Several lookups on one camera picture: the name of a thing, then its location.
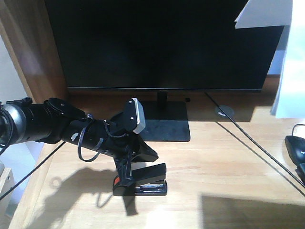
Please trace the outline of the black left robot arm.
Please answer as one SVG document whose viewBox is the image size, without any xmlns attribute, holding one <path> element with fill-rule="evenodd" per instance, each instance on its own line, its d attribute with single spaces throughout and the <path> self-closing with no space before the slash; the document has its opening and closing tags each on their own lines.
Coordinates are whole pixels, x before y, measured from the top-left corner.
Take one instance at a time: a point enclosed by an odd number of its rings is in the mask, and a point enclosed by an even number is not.
<svg viewBox="0 0 305 229">
<path fill-rule="evenodd" d="M 33 104 L 27 97 L 0 106 L 2 151 L 10 145 L 28 141 L 69 142 L 77 145 L 80 160 L 84 160 L 82 148 L 113 157 L 119 181 L 126 187 L 135 182 L 131 169 L 133 162 L 158 159 L 157 153 L 140 136 L 145 126 L 144 110 L 136 98 L 129 99 L 124 110 L 109 120 L 95 119 L 58 98 Z"/>
</svg>

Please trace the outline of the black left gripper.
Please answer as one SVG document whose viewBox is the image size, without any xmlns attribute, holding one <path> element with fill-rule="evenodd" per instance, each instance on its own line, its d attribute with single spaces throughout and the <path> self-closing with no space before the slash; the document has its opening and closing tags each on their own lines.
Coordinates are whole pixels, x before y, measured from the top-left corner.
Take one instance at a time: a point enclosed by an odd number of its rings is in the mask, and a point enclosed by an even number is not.
<svg viewBox="0 0 305 229">
<path fill-rule="evenodd" d="M 63 141 L 77 146 L 78 157 L 84 162 L 94 161 L 99 154 L 114 158 L 120 185 L 133 184 L 132 162 L 154 162 L 158 154 L 139 136 L 133 142 L 133 133 L 123 124 L 123 112 L 109 120 L 97 120 L 88 115 L 85 121 L 71 121 L 61 134 Z"/>
</svg>

